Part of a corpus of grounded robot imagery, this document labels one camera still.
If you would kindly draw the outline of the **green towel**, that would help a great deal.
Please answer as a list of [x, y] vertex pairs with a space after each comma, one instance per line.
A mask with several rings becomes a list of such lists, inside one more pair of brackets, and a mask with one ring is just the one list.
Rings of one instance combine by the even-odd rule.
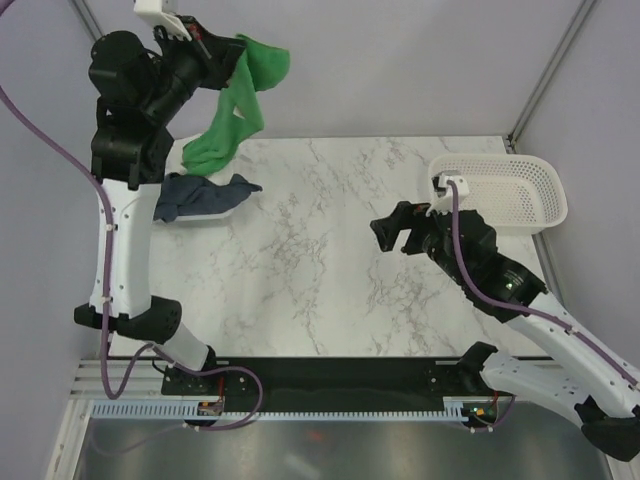
[[183, 147], [182, 166], [189, 175], [210, 176], [233, 160], [245, 140], [265, 128], [258, 94], [278, 86], [289, 73], [287, 49], [238, 34], [245, 43], [229, 85], [218, 96], [209, 128]]

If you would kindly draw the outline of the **dark blue towel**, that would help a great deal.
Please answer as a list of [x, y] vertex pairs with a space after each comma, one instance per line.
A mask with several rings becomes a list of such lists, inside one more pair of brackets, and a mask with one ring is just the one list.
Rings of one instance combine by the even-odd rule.
[[153, 220], [173, 223], [178, 216], [223, 213], [262, 191], [262, 186], [240, 174], [226, 185], [217, 185], [202, 176], [170, 173], [162, 183]]

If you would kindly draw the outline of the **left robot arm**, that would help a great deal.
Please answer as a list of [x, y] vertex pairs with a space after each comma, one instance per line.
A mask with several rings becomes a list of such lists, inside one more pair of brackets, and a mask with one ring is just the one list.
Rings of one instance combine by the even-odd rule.
[[91, 49], [88, 74], [99, 97], [90, 172], [102, 215], [100, 252], [92, 294], [74, 320], [150, 344], [186, 368], [188, 387], [207, 394], [219, 380], [212, 348], [182, 323], [178, 301], [150, 292], [151, 227], [174, 143], [169, 122], [197, 89], [228, 85], [246, 42], [213, 35], [192, 17], [185, 22], [183, 39], [154, 27], [159, 53], [123, 30]]

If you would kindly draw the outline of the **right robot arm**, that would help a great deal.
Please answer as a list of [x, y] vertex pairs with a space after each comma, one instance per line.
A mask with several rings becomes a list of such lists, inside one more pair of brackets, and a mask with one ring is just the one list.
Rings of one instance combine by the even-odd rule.
[[577, 425], [604, 454], [629, 462], [639, 454], [639, 370], [581, 325], [545, 283], [501, 254], [496, 231], [475, 210], [429, 213], [426, 204], [399, 202], [371, 221], [383, 252], [408, 231], [402, 252], [425, 253], [460, 286], [473, 306], [538, 345], [563, 369], [546, 374], [494, 347], [475, 345], [477, 359], [457, 370], [469, 394], [509, 392]]

